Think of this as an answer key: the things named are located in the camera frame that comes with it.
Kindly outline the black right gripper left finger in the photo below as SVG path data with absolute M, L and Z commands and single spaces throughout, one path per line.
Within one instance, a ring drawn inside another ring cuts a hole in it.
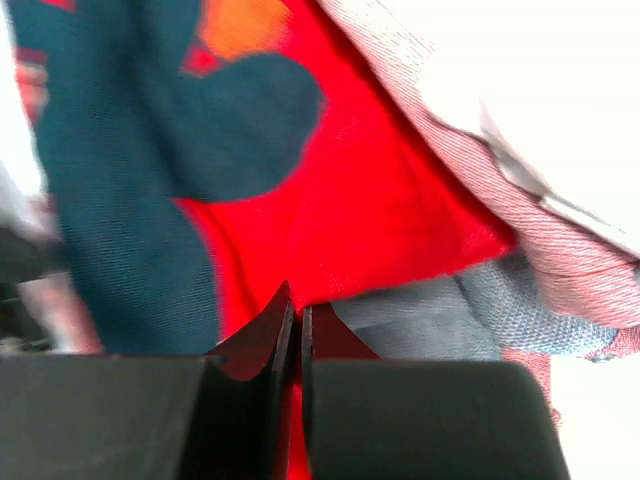
M 203 356 L 1 358 L 5 479 L 283 479 L 292 308 L 282 286 Z

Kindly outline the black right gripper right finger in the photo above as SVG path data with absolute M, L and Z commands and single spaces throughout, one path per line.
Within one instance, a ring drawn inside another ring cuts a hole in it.
M 530 372 L 500 361 L 379 358 L 328 305 L 301 333 L 303 423 L 316 479 L 565 479 Z

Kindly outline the red patterned pillowcase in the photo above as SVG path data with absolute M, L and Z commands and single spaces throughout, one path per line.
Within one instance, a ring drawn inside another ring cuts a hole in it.
M 570 478 L 568 424 L 631 421 L 565 410 L 552 370 L 635 354 L 633 263 L 538 214 L 484 143 L 409 117 L 324 2 L 2 3 L 26 311 L 53 354 L 203 356 L 287 286 L 283 479 L 316 479 L 301 333 L 321 305 L 384 360 L 525 367 Z

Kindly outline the white pillow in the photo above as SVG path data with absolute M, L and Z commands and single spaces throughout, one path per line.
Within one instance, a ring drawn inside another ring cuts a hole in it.
M 635 1 L 326 1 L 412 119 L 502 154 L 555 213 L 639 252 Z

